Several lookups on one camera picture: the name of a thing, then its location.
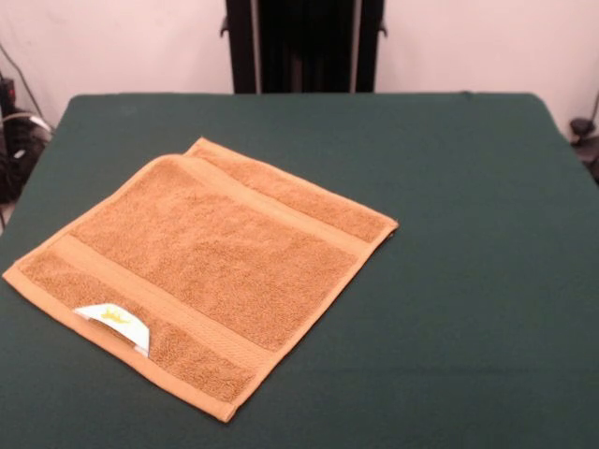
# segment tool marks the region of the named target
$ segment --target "towel label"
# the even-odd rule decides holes
[[[150,351],[150,329],[141,320],[116,304],[95,304],[79,307],[74,312],[86,320],[95,319],[116,330],[135,343],[135,350],[144,356]]]

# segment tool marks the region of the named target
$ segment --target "yellow logo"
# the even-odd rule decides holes
[[[118,313],[117,311],[112,311],[110,309],[110,307],[106,308],[106,311],[104,313],[102,313],[102,318],[107,319],[107,320],[112,320],[113,322],[119,324],[119,325],[126,325],[128,323],[130,323],[130,321],[124,320],[123,318],[121,318],[121,314]]]

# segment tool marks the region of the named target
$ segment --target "white wall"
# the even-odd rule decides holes
[[[599,0],[387,0],[378,92],[533,92],[556,124],[599,90]]]
[[[590,113],[599,0],[386,4],[378,92],[534,92],[564,133]],[[57,123],[75,94],[232,92],[225,14],[225,0],[0,0],[0,41]]]
[[[224,0],[0,0],[0,42],[57,123],[75,94],[232,92],[225,15]]]

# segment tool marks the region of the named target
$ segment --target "terry cloth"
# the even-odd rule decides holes
[[[150,162],[4,278],[63,325],[226,422],[397,227],[201,138],[185,155]],[[96,304],[139,318],[150,331],[148,356],[73,312]]]

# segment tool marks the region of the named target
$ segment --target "green tablecloth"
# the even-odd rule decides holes
[[[78,97],[0,269],[200,135],[402,229],[229,425],[0,282],[0,447],[597,447],[599,196],[529,95]]]

